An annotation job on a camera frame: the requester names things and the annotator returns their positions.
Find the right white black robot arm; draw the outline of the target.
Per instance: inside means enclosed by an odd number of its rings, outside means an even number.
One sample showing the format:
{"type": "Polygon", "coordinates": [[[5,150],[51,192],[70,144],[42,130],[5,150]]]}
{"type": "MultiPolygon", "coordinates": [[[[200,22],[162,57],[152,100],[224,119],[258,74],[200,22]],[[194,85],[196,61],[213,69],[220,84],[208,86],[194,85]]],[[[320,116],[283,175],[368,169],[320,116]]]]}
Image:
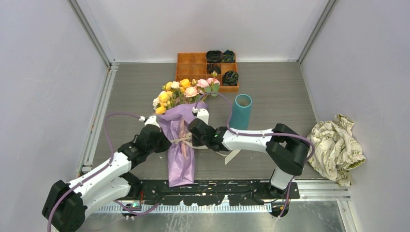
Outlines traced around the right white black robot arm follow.
{"type": "Polygon", "coordinates": [[[292,179],[300,176],[313,143],[295,133],[285,124],[278,123],[268,130],[237,130],[228,127],[213,128],[201,119],[194,119],[188,131],[200,145],[215,151],[248,150],[268,154],[276,164],[269,181],[269,194],[281,198],[292,179]]]}

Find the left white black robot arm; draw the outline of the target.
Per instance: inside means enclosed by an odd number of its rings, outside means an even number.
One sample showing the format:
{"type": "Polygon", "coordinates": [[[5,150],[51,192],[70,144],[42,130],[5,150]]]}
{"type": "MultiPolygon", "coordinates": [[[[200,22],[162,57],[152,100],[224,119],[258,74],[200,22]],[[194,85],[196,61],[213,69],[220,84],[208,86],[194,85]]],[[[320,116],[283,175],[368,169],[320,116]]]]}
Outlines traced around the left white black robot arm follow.
{"type": "Polygon", "coordinates": [[[139,135],[123,144],[106,162],[68,183],[55,182],[46,198],[42,215],[47,231],[75,232],[96,209],[127,197],[134,200],[141,193],[139,179],[131,170],[155,152],[163,152],[171,143],[158,123],[146,124],[139,135]]]}

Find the yellow pink flower bunch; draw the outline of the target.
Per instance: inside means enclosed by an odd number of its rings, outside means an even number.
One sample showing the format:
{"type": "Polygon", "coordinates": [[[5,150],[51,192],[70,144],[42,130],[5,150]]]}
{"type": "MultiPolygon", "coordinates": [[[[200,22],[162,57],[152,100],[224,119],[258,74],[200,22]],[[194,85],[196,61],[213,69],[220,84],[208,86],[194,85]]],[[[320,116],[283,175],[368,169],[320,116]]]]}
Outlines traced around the yellow pink flower bunch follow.
{"type": "Polygon", "coordinates": [[[162,87],[162,92],[152,101],[154,113],[165,114],[170,109],[181,104],[204,102],[208,96],[216,96],[213,92],[219,91],[220,81],[213,72],[208,79],[182,79],[168,82],[162,87]]]}

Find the purple wrapping paper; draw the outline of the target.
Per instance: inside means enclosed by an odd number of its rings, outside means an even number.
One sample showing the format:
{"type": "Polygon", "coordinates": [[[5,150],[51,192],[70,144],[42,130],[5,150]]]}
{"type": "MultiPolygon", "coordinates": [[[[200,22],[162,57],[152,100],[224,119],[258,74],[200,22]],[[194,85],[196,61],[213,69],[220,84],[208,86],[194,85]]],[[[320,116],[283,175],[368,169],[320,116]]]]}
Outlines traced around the purple wrapping paper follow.
{"type": "Polygon", "coordinates": [[[181,104],[157,116],[157,122],[171,142],[167,152],[168,181],[170,187],[192,184],[195,176],[195,152],[187,126],[196,118],[192,113],[195,104],[181,104]]]}

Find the cream ribbon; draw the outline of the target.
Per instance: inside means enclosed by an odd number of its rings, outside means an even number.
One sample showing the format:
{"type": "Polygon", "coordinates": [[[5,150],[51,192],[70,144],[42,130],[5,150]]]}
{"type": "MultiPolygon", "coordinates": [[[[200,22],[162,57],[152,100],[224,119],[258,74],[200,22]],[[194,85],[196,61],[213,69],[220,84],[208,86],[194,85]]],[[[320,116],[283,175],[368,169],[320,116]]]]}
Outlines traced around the cream ribbon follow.
{"type": "MultiPolygon", "coordinates": [[[[190,132],[187,133],[186,135],[184,135],[183,137],[178,138],[178,139],[173,139],[170,142],[173,143],[173,144],[183,143],[183,144],[187,145],[188,147],[193,148],[193,149],[197,149],[197,150],[198,149],[208,149],[209,150],[209,148],[207,148],[205,145],[194,146],[193,143],[192,143],[192,134],[190,132]]],[[[241,149],[233,150],[228,154],[223,154],[221,152],[215,151],[216,154],[224,157],[224,164],[225,165],[227,165],[232,159],[234,159],[237,156],[237,154],[239,154],[240,152],[241,152],[241,149]]]]}

